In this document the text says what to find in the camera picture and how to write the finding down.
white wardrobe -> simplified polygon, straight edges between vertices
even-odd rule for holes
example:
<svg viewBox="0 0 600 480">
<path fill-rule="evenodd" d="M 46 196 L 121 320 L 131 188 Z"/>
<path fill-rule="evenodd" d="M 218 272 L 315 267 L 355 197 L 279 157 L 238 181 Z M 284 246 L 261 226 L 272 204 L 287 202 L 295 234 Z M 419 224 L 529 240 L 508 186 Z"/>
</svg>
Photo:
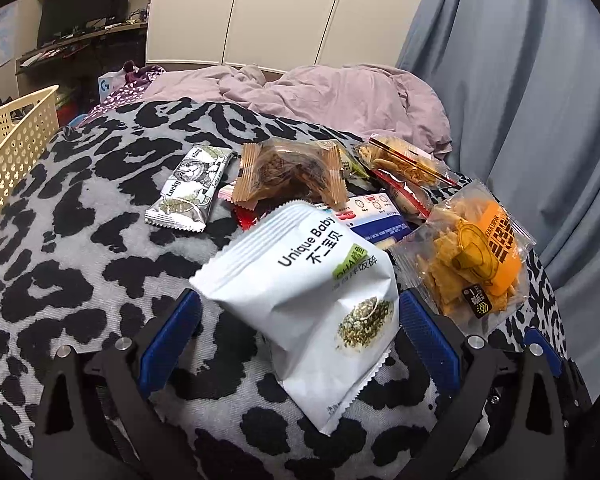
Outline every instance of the white wardrobe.
<svg viewBox="0 0 600 480">
<path fill-rule="evenodd" d="M 395 65 L 420 0 L 152 0 L 147 63 Z"/>
</svg>

yellow plastic basket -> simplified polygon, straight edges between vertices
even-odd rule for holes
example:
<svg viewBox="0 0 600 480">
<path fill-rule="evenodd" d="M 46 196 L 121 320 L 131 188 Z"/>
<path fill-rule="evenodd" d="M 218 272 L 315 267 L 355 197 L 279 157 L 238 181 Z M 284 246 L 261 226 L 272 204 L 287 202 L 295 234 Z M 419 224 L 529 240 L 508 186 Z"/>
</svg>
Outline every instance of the yellow plastic basket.
<svg viewBox="0 0 600 480">
<path fill-rule="evenodd" d="M 0 107 L 0 210 L 58 130 L 56 90 L 58 85 L 50 86 Z M 11 112 L 30 106 L 23 119 L 11 119 Z"/>
</svg>

silver bolt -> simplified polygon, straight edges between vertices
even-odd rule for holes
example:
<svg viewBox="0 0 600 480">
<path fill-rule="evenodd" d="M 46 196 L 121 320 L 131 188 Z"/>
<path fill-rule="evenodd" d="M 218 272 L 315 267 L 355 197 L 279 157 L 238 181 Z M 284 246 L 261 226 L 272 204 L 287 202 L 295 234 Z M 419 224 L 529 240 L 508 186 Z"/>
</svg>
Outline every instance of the silver bolt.
<svg viewBox="0 0 600 480">
<path fill-rule="evenodd" d="M 69 345 L 62 345 L 58 347 L 56 355 L 61 358 L 67 357 L 71 353 L 71 347 Z"/>
<path fill-rule="evenodd" d="M 531 343 L 529 345 L 529 351 L 537 357 L 542 355 L 542 347 L 538 343 Z"/>
<path fill-rule="evenodd" d="M 131 346 L 131 339 L 128 337 L 121 337 L 116 341 L 116 348 L 118 350 L 126 350 Z"/>
<path fill-rule="evenodd" d="M 482 339 L 479 335 L 471 335 L 469 339 L 467 339 L 469 346 L 476 350 L 484 347 L 484 339 Z"/>
</svg>

orange label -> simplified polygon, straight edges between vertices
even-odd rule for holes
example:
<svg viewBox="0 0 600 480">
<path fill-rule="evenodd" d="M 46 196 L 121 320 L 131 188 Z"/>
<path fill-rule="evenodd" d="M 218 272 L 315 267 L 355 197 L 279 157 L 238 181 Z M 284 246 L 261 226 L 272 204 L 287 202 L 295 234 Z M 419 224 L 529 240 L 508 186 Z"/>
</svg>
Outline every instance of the orange label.
<svg viewBox="0 0 600 480">
<path fill-rule="evenodd" d="M 504 209 L 497 202 L 491 202 L 477 225 L 486 235 L 491 252 L 500 262 L 498 272 L 486 288 L 490 294 L 501 296 L 513 284 L 522 267 L 511 222 Z"/>
</svg>

black label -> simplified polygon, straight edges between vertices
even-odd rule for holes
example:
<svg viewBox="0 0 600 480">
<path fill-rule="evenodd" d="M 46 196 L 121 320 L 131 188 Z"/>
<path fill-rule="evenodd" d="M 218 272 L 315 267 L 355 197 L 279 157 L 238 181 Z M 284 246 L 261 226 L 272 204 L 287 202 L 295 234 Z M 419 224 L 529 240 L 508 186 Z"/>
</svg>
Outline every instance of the black label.
<svg viewBox="0 0 600 480">
<path fill-rule="evenodd" d="M 474 311 L 475 317 L 480 319 L 485 314 L 490 313 L 493 305 L 484 289 L 478 285 L 469 285 L 467 288 L 462 290 L 462 297 L 469 304 L 471 310 Z"/>
</svg>

